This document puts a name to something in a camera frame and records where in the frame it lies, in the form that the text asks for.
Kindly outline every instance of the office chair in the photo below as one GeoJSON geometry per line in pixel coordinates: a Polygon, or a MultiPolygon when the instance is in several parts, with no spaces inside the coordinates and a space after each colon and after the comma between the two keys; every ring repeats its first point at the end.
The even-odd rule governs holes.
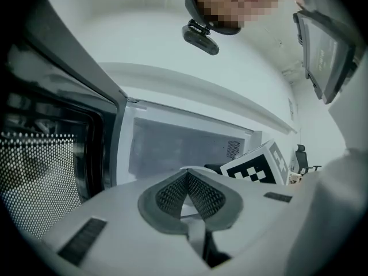
{"type": "Polygon", "coordinates": [[[313,166],[313,167],[308,166],[308,160],[306,158],[306,152],[305,152],[304,145],[298,144],[298,150],[295,152],[295,155],[297,157],[298,164],[299,164],[298,174],[305,175],[306,173],[308,173],[310,168],[315,168],[315,171],[317,171],[317,169],[321,167],[321,166],[313,166]]]}

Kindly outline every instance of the black rubber strip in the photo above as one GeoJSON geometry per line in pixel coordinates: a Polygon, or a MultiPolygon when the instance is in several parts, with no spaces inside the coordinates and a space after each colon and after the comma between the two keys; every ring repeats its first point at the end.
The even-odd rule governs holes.
{"type": "Polygon", "coordinates": [[[78,266],[98,235],[106,225],[106,221],[91,218],[58,252],[59,256],[68,262],[78,266]]]}
{"type": "Polygon", "coordinates": [[[283,202],[290,202],[292,200],[292,196],[286,196],[284,194],[274,193],[274,192],[267,192],[264,197],[271,198],[272,200],[278,200],[283,202]]]}

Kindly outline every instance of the screen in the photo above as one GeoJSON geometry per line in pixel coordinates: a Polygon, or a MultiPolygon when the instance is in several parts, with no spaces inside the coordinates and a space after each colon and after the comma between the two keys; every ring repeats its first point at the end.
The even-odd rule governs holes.
{"type": "Polygon", "coordinates": [[[304,19],[304,22],[309,37],[309,72],[324,91],[334,68],[338,42],[313,21],[304,19]]]}

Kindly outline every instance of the small camera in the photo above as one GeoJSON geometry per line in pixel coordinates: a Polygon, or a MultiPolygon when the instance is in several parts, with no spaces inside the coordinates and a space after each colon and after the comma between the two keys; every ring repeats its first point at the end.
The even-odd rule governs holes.
{"type": "Polygon", "coordinates": [[[216,55],[219,52],[219,46],[208,37],[210,29],[198,24],[195,20],[190,20],[183,26],[182,34],[185,41],[205,51],[210,55],[216,55]]]}

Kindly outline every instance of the open door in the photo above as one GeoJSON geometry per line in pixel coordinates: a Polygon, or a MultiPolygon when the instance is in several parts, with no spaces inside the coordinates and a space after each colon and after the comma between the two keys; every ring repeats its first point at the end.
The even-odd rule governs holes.
{"type": "Polygon", "coordinates": [[[2,67],[0,196],[19,229],[36,237],[116,185],[127,98],[37,0],[2,67]]]}

